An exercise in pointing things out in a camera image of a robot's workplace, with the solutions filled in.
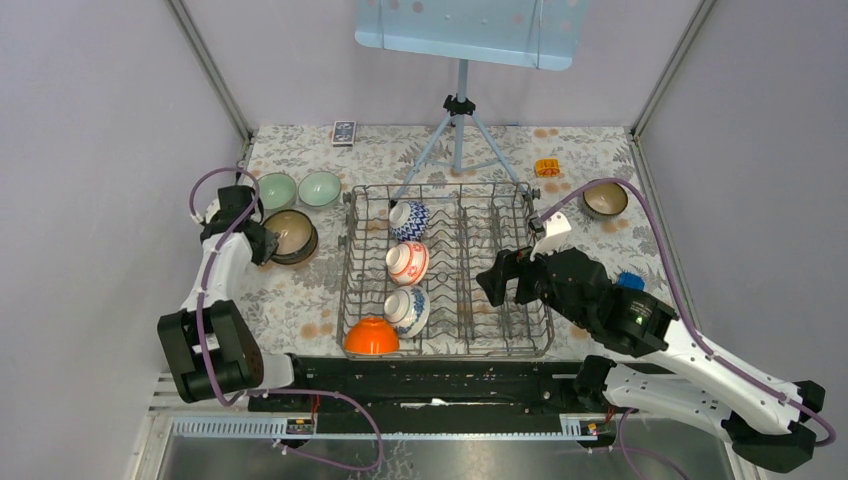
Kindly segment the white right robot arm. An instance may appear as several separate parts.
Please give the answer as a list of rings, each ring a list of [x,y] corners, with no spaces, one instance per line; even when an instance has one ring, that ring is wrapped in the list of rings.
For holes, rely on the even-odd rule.
[[[738,456],[776,473],[812,459],[816,435],[805,423],[823,407],[826,391],[819,384],[778,379],[709,341],[698,343],[672,307],[613,282],[601,263],[575,248],[538,255],[529,248],[502,250],[476,277],[493,306],[504,303],[511,280],[517,282],[516,303],[540,301],[606,349],[681,378],[651,379],[621,362],[589,355],[573,383],[583,410],[659,414],[714,435]]]

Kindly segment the dark brown patterned bowl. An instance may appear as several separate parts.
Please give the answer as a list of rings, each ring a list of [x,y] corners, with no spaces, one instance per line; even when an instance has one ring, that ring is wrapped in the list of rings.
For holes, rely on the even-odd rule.
[[[583,212],[595,220],[621,215],[629,205],[627,191],[617,183],[604,183],[586,189],[580,196]]]

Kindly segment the pink speckled bowl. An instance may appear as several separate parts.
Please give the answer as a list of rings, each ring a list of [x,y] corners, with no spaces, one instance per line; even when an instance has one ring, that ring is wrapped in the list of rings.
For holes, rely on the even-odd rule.
[[[306,261],[317,249],[317,228],[303,212],[294,209],[278,211],[262,226],[278,235],[277,249],[271,255],[271,260],[277,264],[294,266]]]

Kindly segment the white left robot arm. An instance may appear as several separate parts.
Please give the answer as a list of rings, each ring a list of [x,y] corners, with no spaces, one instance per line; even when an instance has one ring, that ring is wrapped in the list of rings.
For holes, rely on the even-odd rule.
[[[253,188],[223,187],[217,200],[201,221],[203,256],[192,289],[177,312],[159,319],[157,333],[180,398],[229,407],[264,379],[259,346],[234,296],[249,264],[270,261],[278,235],[252,218],[262,210]]]

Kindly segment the light green bowl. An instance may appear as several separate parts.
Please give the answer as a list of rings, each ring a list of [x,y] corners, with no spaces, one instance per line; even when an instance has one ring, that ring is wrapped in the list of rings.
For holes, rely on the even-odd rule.
[[[259,178],[260,200],[266,212],[291,208],[297,200],[297,183],[286,173],[271,173]]]

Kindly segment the pale green checkered bowl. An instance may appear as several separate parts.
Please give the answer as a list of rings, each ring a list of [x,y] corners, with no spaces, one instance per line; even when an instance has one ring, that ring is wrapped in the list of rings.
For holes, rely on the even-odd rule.
[[[341,194],[341,179],[328,171],[310,173],[298,185],[300,203],[311,209],[331,208],[338,203]]]

